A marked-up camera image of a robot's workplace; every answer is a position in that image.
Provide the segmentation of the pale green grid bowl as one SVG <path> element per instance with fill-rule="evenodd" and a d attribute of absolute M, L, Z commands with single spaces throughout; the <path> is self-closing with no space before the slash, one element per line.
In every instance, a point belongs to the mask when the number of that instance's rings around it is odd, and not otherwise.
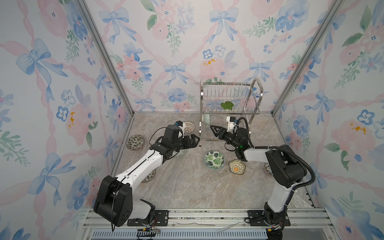
<path fill-rule="evenodd" d="M 204 126 L 210 126 L 211 125 L 211 117 L 210 117 L 210 114 L 203 114 L 202 115 L 202 120 L 203 120 L 203 124 Z"/>

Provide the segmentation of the stainless steel dish rack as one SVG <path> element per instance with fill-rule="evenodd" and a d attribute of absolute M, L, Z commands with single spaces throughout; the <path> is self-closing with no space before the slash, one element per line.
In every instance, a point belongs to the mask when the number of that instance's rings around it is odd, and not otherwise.
<path fill-rule="evenodd" d="M 211 125 L 231 128 L 231 117 L 244 117 L 252 123 L 261 113 L 264 96 L 262 82 L 254 78 L 247 83 L 224 83 L 216 79 L 201 82 L 199 137 L 203 141 L 217 141 Z"/>

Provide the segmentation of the green monstera leaf bowl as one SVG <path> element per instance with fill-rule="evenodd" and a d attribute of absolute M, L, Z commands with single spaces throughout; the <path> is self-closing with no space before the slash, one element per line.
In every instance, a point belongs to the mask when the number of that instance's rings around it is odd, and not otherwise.
<path fill-rule="evenodd" d="M 206 166 L 212 170 L 219 170 L 225 164 L 225 157 L 218 151 L 209 151 L 204 158 Z"/>

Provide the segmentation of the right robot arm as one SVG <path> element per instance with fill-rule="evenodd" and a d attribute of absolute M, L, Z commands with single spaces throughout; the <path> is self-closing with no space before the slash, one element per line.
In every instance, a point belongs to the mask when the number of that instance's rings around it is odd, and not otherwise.
<path fill-rule="evenodd" d="M 263 221 L 271 227 L 271 232 L 282 231 L 286 225 L 288 205 L 295 191 L 304 185 L 302 180 L 308 173 L 308 166 L 287 145 L 254 146 L 247 128 L 229 131 L 211 125 L 210 129 L 215 137 L 235 148 L 234 152 L 240 160 L 269 164 L 275 179 L 272 195 L 265 203 L 263 215 L 247 221 L 248 223 Z"/>

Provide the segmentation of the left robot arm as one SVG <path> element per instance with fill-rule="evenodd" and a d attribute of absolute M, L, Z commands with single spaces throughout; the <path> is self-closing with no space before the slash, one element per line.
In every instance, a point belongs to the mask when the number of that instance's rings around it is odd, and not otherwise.
<path fill-rule="evenodd" d="M 128 170 L 117 176 L 103 178 L 94 204 L 94 212 L 112 224 L 121 227 L 128 221 L 152 225 L 155 221 L 155 205 L 148 201 L 134 201 L 133 193 L 142 181 L 165 161 L 174 158 L 181 150 L 196 148 L 200 138 L 185 135 L 183 122 L 165 127 L 149 150 Z"/>

